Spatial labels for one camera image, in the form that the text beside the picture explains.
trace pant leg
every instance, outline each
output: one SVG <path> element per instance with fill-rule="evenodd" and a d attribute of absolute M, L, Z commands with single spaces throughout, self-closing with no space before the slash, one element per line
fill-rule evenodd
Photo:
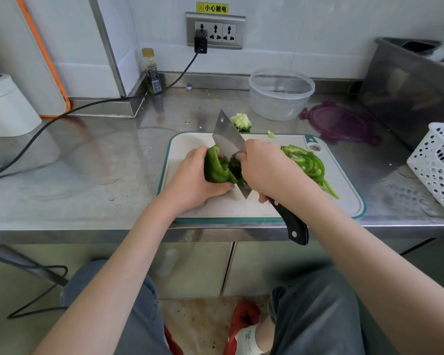
<path fill-rule="evenodd" d="M 334 269 L 305 274 L 273 289 L 271 355 L 365 355 L 357 298 Z"/>
<path fill-rule="evenodd" d="M 61 293 L 61 303 L 69 307 L 106 260 L 91 262 L 66 284 Z M 115 350 L 116 355 L 171 355 L 164 336 L 164 320 L 159 309 L 160 301 L 153 281 L 147 276 L 125 324 Z"/>

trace warning sticker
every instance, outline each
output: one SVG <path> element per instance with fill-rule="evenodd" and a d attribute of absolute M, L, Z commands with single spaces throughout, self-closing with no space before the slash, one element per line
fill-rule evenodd
<path fill-rule="evenodd" d="M 219 14 L 219 15 L 228 15 L 229 14 L 229 4 L 219 4 L 212 2 L 196 2 L 196 10 L 197 12 L 201 12 L 203 14 Z"/>

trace white sock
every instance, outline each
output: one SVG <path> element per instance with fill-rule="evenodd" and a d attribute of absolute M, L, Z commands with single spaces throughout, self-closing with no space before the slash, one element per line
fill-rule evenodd
<path fill-rule="evenodd" d="M 258 324 L 240 329 L 235 339 L 237 340 L 237 351 L 235 355 L 260 355 L 263 351 L 258 347 L 255 340 L 255 330 Z"/>

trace cleaver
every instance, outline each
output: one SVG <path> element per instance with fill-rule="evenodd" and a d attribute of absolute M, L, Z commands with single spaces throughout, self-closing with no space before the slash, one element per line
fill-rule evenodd
<path fill-rule="evenodd" d="M 245 152 L 245 140 L 223 110 L 220 111 L 219 117 L 217 118 L 212 138 L 215 144 L 219 146 L 219 151 L 228 159 L 237 153 Z M 247 199 L 252 191 L 251 188 L 247 184 L 242 185 L 239 183 L 237 186 L 245 199 Z M 306 245 L 309 241 L 308 227 L 306 224 L 280 203 L 270 197 L 267 198 L 281 218 L 283 218 L 288 229 L 288 238 L 295 243 Z"/>

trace white container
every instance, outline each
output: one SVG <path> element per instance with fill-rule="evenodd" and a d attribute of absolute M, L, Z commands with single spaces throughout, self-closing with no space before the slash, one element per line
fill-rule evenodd
<path fill-rule="evenodd" d="M 273 121 L 287 121 L 299 115 L 315 89 L 309 77 L 279 68 L 253 72 L 249 85 L 250 107 Z"/>
<path fill-rule="evenodd" d="M 40 116 L 18 89 L 12 77 L 0 74 L 0 137 L 27 134 L 40 123 Z"/>
<path fill-rule="evenodd" d="M 429 124 L 429 132 L 406 163 L 444 207 L 444 123 Z"/>

